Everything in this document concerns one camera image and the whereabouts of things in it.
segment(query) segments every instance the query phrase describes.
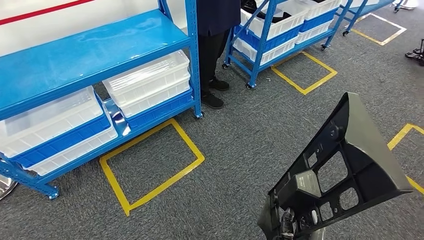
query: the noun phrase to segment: black object on floor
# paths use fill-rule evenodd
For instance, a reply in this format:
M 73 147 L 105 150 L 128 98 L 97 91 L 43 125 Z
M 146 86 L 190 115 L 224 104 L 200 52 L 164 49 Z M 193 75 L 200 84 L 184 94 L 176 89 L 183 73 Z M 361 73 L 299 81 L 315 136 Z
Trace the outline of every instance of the black object on floor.
M 201 103 L 210 107 L 211 109 L 222 109 L 224 106 L 224 101 L 216 97 L 211 92 L 202 93 Z
M 212 81 L 209 82 L 209 88 L 218 91 L 227 91 L 230 89 L 230 85 L 226 81 L 219 80 L 217 76 L 214 75 Z
M 405 53 L 405 57 L 417 61 L 420 66 L 424 66 L 424 38 L 421 39 L 421 47 Z

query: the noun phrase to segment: red stripe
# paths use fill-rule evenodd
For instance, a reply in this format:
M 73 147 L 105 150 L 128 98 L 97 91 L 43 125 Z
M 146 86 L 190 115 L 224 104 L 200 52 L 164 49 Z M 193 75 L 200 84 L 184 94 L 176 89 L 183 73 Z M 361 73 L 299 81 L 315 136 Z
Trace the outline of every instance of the red stripe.
M 62 4 L 62 5 L 58 5 L 58 6 L 53 6 L 53 7 L 49 7 L 49 8 L 46 8 L 46 9 L 33 11 L 33 12 L 30 12 L 30 13 L 25 13 L 25 14 L 18 15 L 18 16 L 12 16 L 12 17 L 9 17 L 9 18 L 0 19 L 0 25 L 13 23 L 13 22 L 16 22 L 16 21 L 19 21 L 19 20 L 32 18 L 32 17 L 42 15 L 42 14 L 48 14 L 48 13 L 51 13 L 51 12 L 54 12 L 54 11 L 70 8 L 70 7 L 73 7 L 73 6 L 76 6 L 76 5 L 85 4 L 85 3 L 88 3 L 88 2 L 92 2 L 92 1 L 94 1 L 94 0 L 76 0 L 76 1 L 73 1 L 73 2 L 65 3 L 65 4 Z

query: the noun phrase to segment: blue plastic bin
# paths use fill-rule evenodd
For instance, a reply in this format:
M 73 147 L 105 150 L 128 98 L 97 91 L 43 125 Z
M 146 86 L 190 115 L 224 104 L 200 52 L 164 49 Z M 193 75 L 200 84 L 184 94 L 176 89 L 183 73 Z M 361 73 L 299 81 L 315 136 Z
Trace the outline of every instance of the blue plastic bin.
M 303 22 L 303 24 L 301 25 L 299 32 L 302 32 L 302 33 L 306 32 L 306 31 L 311 30 L 311 29 L 313 29 L 313 28 L 315 28 L 315 27 L 317 27 L 321 24 L 325 24 L 325 23 L 333 20 L 334 14 L 336 14 L 338 9 L 339 8 L 335 8 L 335 9 L 328 11 L 324 14 L 316 16 L 316 17 L 314 17 L 310 20 L 305 20 Z
M 97 96 L 97 101 L 101 105 L 102 102 Z M 108 128 L 111 123 L 106 116 L 107 112 L 71 129 L 57 137 L 54 137 L 36 147 L 22 152 L 19 155 L 12 157 L 10 160 L 22 164 L 25 168 L 29 168 L 61 151 L 72 147 L 73 145 L 82 142 Z
M 145 111 L 140 112 L 129 118 L 125 118 L 129 127 L 132 129 L 143 127 L 146 123 L 152 122 L 166 113 L 170 113 L 179 107 L 182 107 L 192 101 L 192 89 L 185 91 L 171 99 L 168 99 L 154 107 L 151 107 Z
M 265 42 L 265 47 L 263 48 L 263 52 L 267 52 L 271 49 L 274 49 L 278 46 L 280 46 L 281 44 L 289 41 L 290 39 L 296 37 L 299 33 L 299 30 L 301 29 L 303 25 L 299 25 L 296 26 L 286 32 L 281 33 L 280 35 L 273 37 L 269 40 L 267 40 Z M 238 32 L 240 32 L 240 30 L 242 29 L 243 26 L 238 25 L 235 26 L 234 32 L 235 34 L 237 34 Z M 248 43 L 250 46 L 252 46 L 254 49 L 258 50 L 259 49 L 259 41 L 261 40 L 260 37 L 256 36 L 252 31 L 247 31 L 244 30 L 243 32 L 240 33 L 239 37 L 241 40 L 245 41 L 246 43 Z

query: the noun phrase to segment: dark jacket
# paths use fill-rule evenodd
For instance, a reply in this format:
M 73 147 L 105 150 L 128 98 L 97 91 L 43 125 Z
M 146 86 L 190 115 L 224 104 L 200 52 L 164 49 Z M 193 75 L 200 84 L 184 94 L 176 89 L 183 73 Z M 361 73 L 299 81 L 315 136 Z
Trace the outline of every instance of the dark jacket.
M 213 36 L 240 24 L 240 0 L 196 0 L 197 30 Z

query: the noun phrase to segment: black sneaker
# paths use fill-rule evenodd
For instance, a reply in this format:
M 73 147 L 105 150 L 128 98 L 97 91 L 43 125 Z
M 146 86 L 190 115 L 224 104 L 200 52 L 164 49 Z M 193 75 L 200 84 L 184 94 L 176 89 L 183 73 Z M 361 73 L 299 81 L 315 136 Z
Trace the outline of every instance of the black sneaker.
M 226 81 L 218 80 L 217 76 L 214 75 L 212 80 L 209 82 L 209 88 L 219 91 L 227 91 L 230 89 L 230 85 Z
M 212 109 L 221 109 L 224 106 L 224 102 L 217 98 L 213 93 L 207 92 L 202 93 L 201 103 L 212 108 Z

